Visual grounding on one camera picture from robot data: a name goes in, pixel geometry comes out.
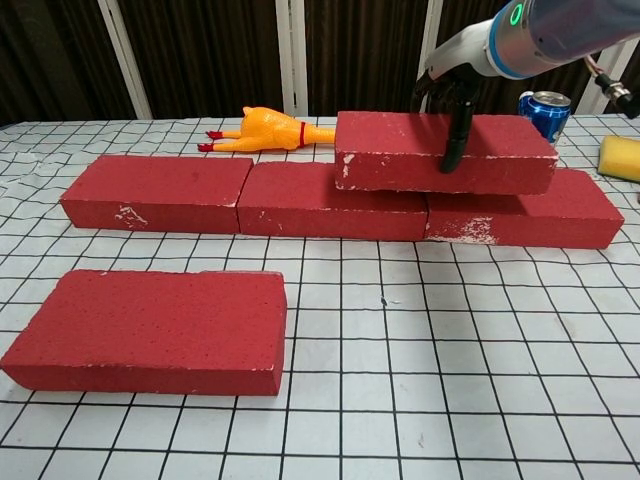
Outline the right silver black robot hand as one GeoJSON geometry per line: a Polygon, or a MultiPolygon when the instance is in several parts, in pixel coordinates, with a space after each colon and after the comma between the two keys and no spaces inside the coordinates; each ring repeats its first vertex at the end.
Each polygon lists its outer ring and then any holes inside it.
{"type": "Polygon", "coordinates": [[[454,172],[463,157],[480,85],[496,74],[488,60],[486,44],[492,22],[486,20],[464,28],[427,57],[424,73],[416,81],[410,110],[416,112],[424,99],[452,102],[448,137],[440,171],[454,172]]]}

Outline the red brick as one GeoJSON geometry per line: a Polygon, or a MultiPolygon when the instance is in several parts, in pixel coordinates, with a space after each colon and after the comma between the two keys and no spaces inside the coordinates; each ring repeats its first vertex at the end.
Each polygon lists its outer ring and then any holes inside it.
{"type": "Polygon", "coordinates": [[[286,311],[278,272],[74,270],[0,370],[38,391],[275,396],[286,311]]]}
{"type": "Polygon", "coordinates": [[[328,163],[253,167],[237,204],[246,235],[417,241],[429,210],[423,194],[340,190],[328,163]]]}
{"type": "Polygon", "coordinates": [[[476,115],[459,166],[439,171],[449,117],[341,111],[335,185],[341,190],[542,194],[558,161],[554,147],[518,115],[476,115]]]}
{"type": "Polygon", "coordinates": [[[101,155],[61,195],[78,228],[235,234],[250,158],[101,155]]]}
{"type": "Polygon", "coordinates": [[[605,249],[624,217],[591,176],[560,168],[540,195],[427,195],[428,240],[605,249]]]}

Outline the blue drink can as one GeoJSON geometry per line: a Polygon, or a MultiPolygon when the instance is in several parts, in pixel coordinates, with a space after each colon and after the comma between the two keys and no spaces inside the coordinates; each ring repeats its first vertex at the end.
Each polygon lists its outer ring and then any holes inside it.
{"type": "Polygon", "coordinates": [[[571,115],[571,100],[554,91],[525,91],[519,96],[518,114],[528,118],[543,138],[556,145],[571,115]]]}

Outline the yellow sponge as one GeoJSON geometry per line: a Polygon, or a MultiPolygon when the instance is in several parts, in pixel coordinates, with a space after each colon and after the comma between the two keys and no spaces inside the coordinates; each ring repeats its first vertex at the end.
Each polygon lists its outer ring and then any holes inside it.
{"type": "Polygon", "coordinates": [[[640,183],[640,140],[606,136],[600,145],[598,173],[640,183]]]}

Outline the yellow rubber chicken toy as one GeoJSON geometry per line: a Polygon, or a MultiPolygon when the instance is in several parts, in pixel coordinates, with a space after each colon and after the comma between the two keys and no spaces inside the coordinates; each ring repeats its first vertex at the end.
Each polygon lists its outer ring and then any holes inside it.
{"type": "Polygon", "coordinates": [[[333,144],[335,130],[321,128],[266,107],[243,108],[238,131],[207,131],[210,143],[199,152],[257,152],[296,150],[312,144],[333,144]]]}

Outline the dark brown curtain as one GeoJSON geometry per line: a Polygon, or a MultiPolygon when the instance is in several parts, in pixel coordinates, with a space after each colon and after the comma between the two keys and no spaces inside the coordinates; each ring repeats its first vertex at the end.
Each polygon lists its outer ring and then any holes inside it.
{"type": "MultiPolygon", "coordinates": [[[[308,108],[405,112],[430,0],[293,0],[308,108]]],[[[281,109],[275,0],[117,0],[156,118],[281,109]]],[[[0,126],[131,119],[97,0],[0,0],[0,126]]]]}

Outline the white black grid tablecloth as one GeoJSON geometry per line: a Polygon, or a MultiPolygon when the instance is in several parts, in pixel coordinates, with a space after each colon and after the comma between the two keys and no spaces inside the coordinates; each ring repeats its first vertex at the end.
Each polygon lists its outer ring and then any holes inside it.
{"type": "Polygon", "coordinates": [[[640,480],[640,185],[605,250],[74,228],[102,153],[193,155],[235,118],[0,127],[0,355],[57,279],[276,270],[275,397],[44,393],[0,371],[0,480],[640,480]]]}

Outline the white metal frame post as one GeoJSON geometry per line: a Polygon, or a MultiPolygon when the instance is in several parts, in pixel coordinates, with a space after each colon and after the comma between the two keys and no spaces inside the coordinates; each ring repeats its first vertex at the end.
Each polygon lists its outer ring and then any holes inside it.
{"type": "Polygon", "coordinates": [[[151,120],[153,114],[118,0],[96,1],[136,117],[151,120]]]}
{"type": "Polygon", "coordinates": [[[284,112],[309,114],[304,0],[274,0],[284,112]]]}
{"type": "MultiPolygon", "coordinates": [[[[640,38],[629,40],[626,43],[617,44],[604,49],[597,63],[609,74],[612,79],[619,80],[627,68],[640,38]]],[[[590,80],[585,87],[580,102],[576,108],[577,115],[599,115],[602,114],[609,103],[602,94],[601,89],[590,80]]]]}
{"type": "Polygon", "coordinates": [[[411,96],[410,111],[424,112],[427,105],[427,90],[431,83],[429,77],[429,59],[434,52],[441,22],[443,0],[428,0],[420,58],[418,76],[411,96]]]}

